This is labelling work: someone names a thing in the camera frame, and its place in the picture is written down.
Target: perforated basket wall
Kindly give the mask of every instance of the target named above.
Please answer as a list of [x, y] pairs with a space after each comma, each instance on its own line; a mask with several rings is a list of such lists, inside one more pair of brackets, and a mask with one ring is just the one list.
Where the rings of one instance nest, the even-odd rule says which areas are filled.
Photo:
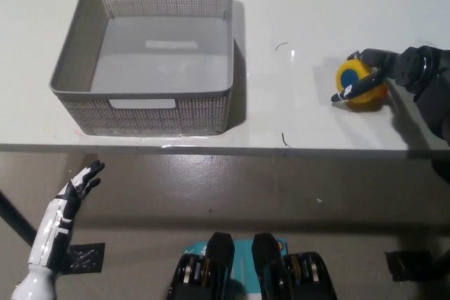
[[[51, 88], [87, 134], [182, 136], [222, 133], [226, 130], [231, 90], [205, 95], [179, 94], [173, 97], [176, 107], [170, 109], [116, 109], [109, 100], [123, 97], [107, 97], [89, 91], [110, 19], [131, 15], [188, 15], [232, 20], [232, 6], [233, 0], [79, 0]], [[233, 48], [232, 36], [229, 48]]]

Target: robot finger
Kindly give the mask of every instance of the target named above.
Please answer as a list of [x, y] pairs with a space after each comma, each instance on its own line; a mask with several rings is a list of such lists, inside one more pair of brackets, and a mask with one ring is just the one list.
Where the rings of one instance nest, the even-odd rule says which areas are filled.
[[384, 51], [382, 49], [367, 48], [350, 54], [347, 60], [358, 59], [369, 67], [378, 69], [389, 67], [395, 61], [398, 53]]
[[94, 163], [89, 165], [87, 169], [90, 169], [90, 171], [84, 175], [83, 181], [88, 182], [91, 179], [93, 179], [100, 171], [103, 170], [105, 167], [105, 163], [100, 162], [99, 160], [96, 160]]
[[101, 180], [99, 178], [95, 178], [94, 180], [87, 183], [86, 187], [83, 189], [80, 197], [84, 199], [89, 192], [92, 190], [92, 188], [95, 188], [98, 184], [100, 184]]
[[345, 100], [351, 100], [364, 93], [367, 93], [376, 86], [379, 86], [383, 82], [383, 75], [381, 72], [372, 72], [367, 77], [358, 80], [355, 84], [350, 84], [345, 87], [343, 91], [336, 93], [331, 97], [331, 102], [340, 102]]

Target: gray plastic basket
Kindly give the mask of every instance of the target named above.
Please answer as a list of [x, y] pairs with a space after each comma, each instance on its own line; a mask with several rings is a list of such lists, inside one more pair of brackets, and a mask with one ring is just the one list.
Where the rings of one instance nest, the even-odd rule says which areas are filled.
[[223, 133], [233, 0], [79, 0], [51, 89], [102, 136]]

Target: blue tape center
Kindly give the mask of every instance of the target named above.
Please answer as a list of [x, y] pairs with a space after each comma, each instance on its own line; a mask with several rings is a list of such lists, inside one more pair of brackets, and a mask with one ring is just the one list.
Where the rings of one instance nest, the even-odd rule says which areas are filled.
[[346, 88], [350, 84], [355, 84], [359, 80], [358, 73], [354, 70], [345, 70], [342, 72], [342, 75], [340, 76], [340, 83], [342, 84], [342, 87]]

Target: white table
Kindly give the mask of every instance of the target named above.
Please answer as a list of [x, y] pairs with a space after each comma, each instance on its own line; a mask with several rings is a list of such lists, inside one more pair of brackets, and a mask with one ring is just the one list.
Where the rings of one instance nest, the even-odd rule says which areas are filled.
[[406, 114], [399, 114], [398, 98], [377, 112], [330, 104], [335, 72], [357, 49], [450, 48], [448, 0], [235, 1], [235, 39], [246, 60], [245, 121], [213, 137], [116, 138], [84, 135], [49, 89], [77, 0], [0, 0], [0, 150], [448, 153], [411, 97], [404, 100]]

